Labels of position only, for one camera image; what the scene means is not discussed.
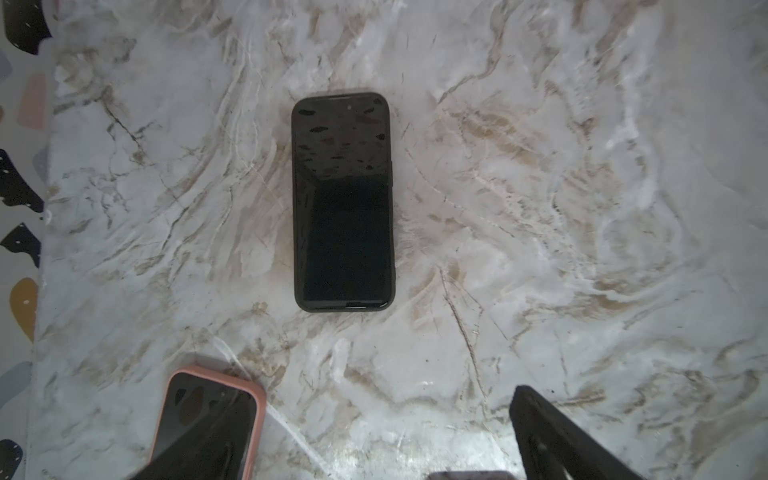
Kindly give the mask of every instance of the pink phone case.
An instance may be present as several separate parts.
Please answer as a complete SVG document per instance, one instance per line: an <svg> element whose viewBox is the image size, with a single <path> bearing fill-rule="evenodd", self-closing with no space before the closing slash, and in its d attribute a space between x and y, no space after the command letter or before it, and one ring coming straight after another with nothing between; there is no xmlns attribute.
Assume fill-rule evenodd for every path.
<svg viewBox="0 0 768 480"><path fill-rule="evenodd" d="M168 379L168 384L165 387L165 395L163 395L162 405L165 405L165 399L168 397L170 379L172 379L177 373L187 373L192 376L198 376L202 379L212 380L214 382L221 383L222 385L243 390L244 392L251 394L251 396L256 400L256 419L253 422L253 431L250 434L250 444L248 445L248 453L246 454L245 466L243 468L243 476L245 478L250 478L251 469L253 468L253 461L256 459L256 450L259 448L261 426L264 424L264 415L266 414L266 394L264 393L264 389L261 388L261 385L257 383L248 382L233 376L224 375L223 373L214 372L213 370L204 369L201 366L185 366L174 372L174 374L171 375ZM157 417L157 426L154 428L154 439L152 440L150 458L154 456L154 445L157 441L157 430L160 428L160 420L162 416L163 412L161 409L161 413Z"/></svg>

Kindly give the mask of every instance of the phone screen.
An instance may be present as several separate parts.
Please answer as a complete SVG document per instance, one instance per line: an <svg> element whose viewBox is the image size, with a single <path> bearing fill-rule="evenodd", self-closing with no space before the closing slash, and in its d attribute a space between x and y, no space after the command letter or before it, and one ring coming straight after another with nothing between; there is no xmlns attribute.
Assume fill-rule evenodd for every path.
<svg viewBox="0 0 768 480"><path fill-rule="evenodd" d="M190 452L189 455L196 455L192 453L195 448L203 449L205 452L214 452L212 445L223 445L225 447L222 450L223 453L212 458L196 455L196 458L187 459L176 455L177 459L183 460L175 462L176 473L187 468L197 473L215 473L211 478L240 480L243 477L256 413L256 400L249 393L223 383L179 372L171 378L168 384L165 404L157 426L152 460L158 459L172 446L177 451L181 450L182 452ZM203 440L190 440L189 435L184 437L188 432L193 431L198 423L202 422L205 422L206 425L201 427L210 426L203 433ZM223 422L237 425L237 428L223 425L223 427L216 429L216 426L222 425ZM176 444L185 441L189 445ZM202 441L211 443L206 446L201 443Z"/></svg>
<svg viewBox="0 0 768 480"><path fill-rule="evenodd" d="M291 128L296 301L309 311L385 308L394 296L386 100L306 98Z"/></svg>

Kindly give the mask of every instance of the marble surface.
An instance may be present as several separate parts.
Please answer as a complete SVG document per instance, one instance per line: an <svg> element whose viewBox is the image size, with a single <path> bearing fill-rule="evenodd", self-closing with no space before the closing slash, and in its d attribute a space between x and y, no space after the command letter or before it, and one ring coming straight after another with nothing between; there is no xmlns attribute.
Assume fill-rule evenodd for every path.
<svg viewBox="0 0 768 480"><path fill-rule="evenodd" d="M544 393L648 478L768 475L768 5L61 3L28 478L124 478L212 358L255 478L524 478ZM392 110L397 294L293 300L290 109Z"/></svg>

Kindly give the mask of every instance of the black phone case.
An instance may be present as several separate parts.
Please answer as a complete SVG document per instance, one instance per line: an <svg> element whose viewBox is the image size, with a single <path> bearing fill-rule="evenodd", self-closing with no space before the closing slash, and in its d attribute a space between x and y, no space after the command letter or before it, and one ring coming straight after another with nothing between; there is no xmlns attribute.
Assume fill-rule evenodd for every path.
<svg viewBox="0 0 768 480"><path fill-rule="evenodd" d="M302 302L301 299L298 296L299 288L302 288L302 285L300 284L300 278L299 278L299 271L298 271L298 265L299 265L299 246L298 246L298 239L299 239L299 225L296 218L296 205L298 202L298 195L296 192L296 128L295 128L295 122L296 118L299 115L299 110L302 110L303 105L306 102L311 101L319 101L319 100L336 100L340 98L356 98L356 97L371 97L371 98L378 98L382 105L386 108L387 111L387 118L386 118L386 138L388 142L388 148L387 148L387 165L388 165L388 172L387 172L387 181L389 183L389 255L392 259L392 272L390 275L391 278L391 286L390 286L390 295L387 301L381 305L381 306L344 306L344 307L332 307L332 308L322 308L317 306L310 306L306 303ZM374 93L374 92L364 92L364 93L358 93L358 94L338 94L338 95L323 95L320 97L308 97L303 98L299 100L296 105L294 105L293 110L291 111L291 165L292 165L292 176L293 176L293 295L294 299L296 300L296 304L301 307L302 310L305 310L307 312L372 312L372 311L379 311L384 310L387 307L389 307L392 304L392 301L395 299L395 237L394 237L394 226L393 226L393 203L392 203L392 135L390 131L390 110L389 110L389 103L387 100L380 94Z"/></svg>

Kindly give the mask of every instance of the white marble table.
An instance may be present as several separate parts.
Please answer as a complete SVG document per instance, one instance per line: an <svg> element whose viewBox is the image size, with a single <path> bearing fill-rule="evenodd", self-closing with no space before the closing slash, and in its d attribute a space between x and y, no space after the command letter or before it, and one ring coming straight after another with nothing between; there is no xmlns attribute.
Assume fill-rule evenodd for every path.
<svg viewBox="0 0 768 480"><path fill-rule="evenodd" d="M254 477L523 478L543 392L648 478L768 475L768 8L61 3L28 478L124 478L164 383L258 380ZM293 300L290 109L392 109L397 294Z"/></svg>

